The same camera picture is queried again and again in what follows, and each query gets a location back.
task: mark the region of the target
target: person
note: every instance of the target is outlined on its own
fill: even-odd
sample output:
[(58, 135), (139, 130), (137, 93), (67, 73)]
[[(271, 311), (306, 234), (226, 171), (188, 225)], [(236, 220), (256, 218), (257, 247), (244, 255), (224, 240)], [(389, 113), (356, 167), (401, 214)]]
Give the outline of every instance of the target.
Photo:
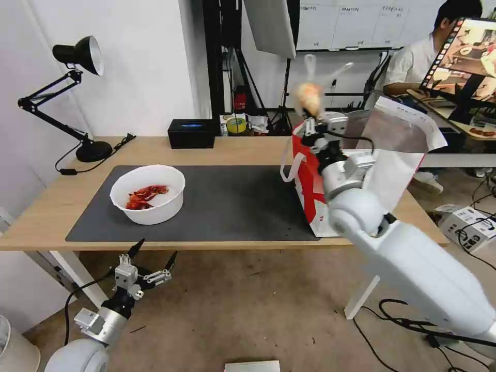
[[(480, 0), (447, 0), (439, 8), (434, 31), (422, 40), (404, 47), (393, 56), (385, 74), (384, 94), (400, 96), (406, 94), (408, 89), (419, 89), (437, 54), (455, 27), (455, 21), (460, 17), (480, 18), (481, 16)], [(440, 194), (444, 190), (437, 182), (437, 176), (427, 169), (417, 172), (413, 179), (429, 191)]]

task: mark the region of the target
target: lamp base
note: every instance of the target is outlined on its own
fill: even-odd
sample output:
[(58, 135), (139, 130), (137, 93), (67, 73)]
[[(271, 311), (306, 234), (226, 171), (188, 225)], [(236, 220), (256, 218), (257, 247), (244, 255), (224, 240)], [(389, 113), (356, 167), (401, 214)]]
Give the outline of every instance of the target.
[(112, 151), (112, 146), (107, 142), (85, 141), (83, 142), (83, 145), (76, 150), (76, 158), (83, 163), (92, 163), (108, 158)]

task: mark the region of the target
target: lamp arm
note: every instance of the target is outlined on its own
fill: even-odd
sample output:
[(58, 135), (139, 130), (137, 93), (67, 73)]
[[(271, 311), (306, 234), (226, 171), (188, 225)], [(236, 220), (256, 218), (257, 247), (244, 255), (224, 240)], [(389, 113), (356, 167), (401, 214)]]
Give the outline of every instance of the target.
[[(55, 80), (53, 83), (50, 83), (49, 85), (41, 88), (40, 90), (37, 90), (36, 92), (34, 92), (33, 94), (31, 94), (30, 96), (27, 96), (27, 97), (24, 97), (24, 98), (21, 98), (19, 101), (18, 101), (18, 105), (21, 109), (23, 109), (24, 111), (27, 111), (37, 117), (39, 117), (40, 119), (46, 121), (47, 123), (53, 125), (54, 127), (60, 129), (61, 131), (73, 136), (74, 138), (76, 138), (77, 140), (81, 141), (81, 142), (92, 142), (89, 138), (88, 138), (88, 134), (85, 133), (85, 134), (81, 134), (80, 132), (78, 132), (76, 129), (73, 129), (72, 127), (66, 125), (66, 124), (63, 124), (61, 123), (60, 121), (54, 119), (53, 117), (41, 112), (38, 110), (38, 106), (44, 104), (45, 102), (47, 101), (50, 101), (51, 99), (61, 95), (62, 93), (64, 93), (65, 91), (71, 89), (72, 87), (78, 85), (80, 82), (81, 82), (81, 74), (82, 74), (82, 71), (79, 71), (79, 70), (71, 70), (69, 71), (68, 73), (66, 73), (64, 76), (62, 76), (61, 78)], [(56, 91), (56, 92), (53, 92), (53, 93), (48, 93), (48, 94), (45, 94), (45, 95), (42, 95), (41, 93), (43, 93), (44, 91), (47, 91), (48, 89), (50, 89), (51, 87), (59, 84), (60, 82), (64, 81), (65, 79), (69, 79), (71, 78), (73, 80), (73, 82), (67, 86), (65, 86), (64, 88)]]

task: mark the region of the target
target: wooden table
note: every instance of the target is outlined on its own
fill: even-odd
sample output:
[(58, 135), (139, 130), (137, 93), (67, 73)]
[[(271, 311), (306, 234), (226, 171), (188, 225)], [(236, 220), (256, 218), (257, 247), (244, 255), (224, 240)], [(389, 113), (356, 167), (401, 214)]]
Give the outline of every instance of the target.
[[(99, 140), (117, 144), (121, 138)], [(171, 149), (166, 137), (139, 137), (100, 167), (77, 176), (58, 177), (0, 238), (2, 251), (50, 251), (78, 285), (92, 281), (73, 251), (126, 251), (135, 242), (67, 242), (65, 238), (94, 194), (116, 165), (280, 165), (287, 137), (219, 137), (213, 149)], [(71, 167), (87, 169), (74, 161)], [(415, 199), (405, 192), (394, 211), (400, 220), (417, 226), (435, 242), (446, 238)], [(344, 238), (318, 241), (146, 242), (142, 250), (246, 250), (347, 248)], [(106, 299), (98, 286), (85, 293), (99, 306)]]

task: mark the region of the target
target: floor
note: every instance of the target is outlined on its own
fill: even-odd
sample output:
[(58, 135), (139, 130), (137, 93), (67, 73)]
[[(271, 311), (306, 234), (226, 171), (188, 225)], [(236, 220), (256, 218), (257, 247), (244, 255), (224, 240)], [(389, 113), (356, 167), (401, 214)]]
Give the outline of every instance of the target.
[[(469, 204), (478, 184), (459, 169), (444, 171), (440, 182), (446, 188), (442, 195), (430, 195), (413, 186), (410, 191), (425, 209), (432, 209), (445, 203)], [(493, 198), (482, 205), (496, 211)], [(495, 273), (455, 246), (448, 250), (480, 278), (496, 303)], [(86, 252), (81, 260), (98, 277), (115, 265), (117, 256)], [(485, 249), (480, 257), (496, 264), (491, 249)], [(168, 253), (142, 252), (136, 263), (159, 269), (167, 258)], [(362, 262), (356, 249), (181, 252), (173, 280), (146, 293), (137, 304), (120, 342), (111, 351), (110, 371), (222, 372), (226, 362), (272, 359), (280, 361), (283, 372), (385, 371), (353, 322), (343, 316), (343, 308), (362, 278)], [(107, 293), (110, 285), (103, 286)], [(377, 308), (384, 297), (398, 298), (398, 294), (381, 283), (366, 305)], [(83, 297), (71, 305), (71, 318), (82, 306), (91, 308)], [(393, 309), (399, 315), (415, 316), (409, 309)], [(376, 352), (394, 369), (447, 370), (443, 355), (429, 348), (418, 334), (365, 310), (356, 320)], [(71, 331), (71, 339), (80, 337), (74, 326)], [(63, 314), (55, 314), (27, 337), (40, 347), (44, 365), (63, 343)], [(477, 355), (465, 346), (460, 350)], [(447, 353), (456, 366), (470, 372), (485, 370)]]

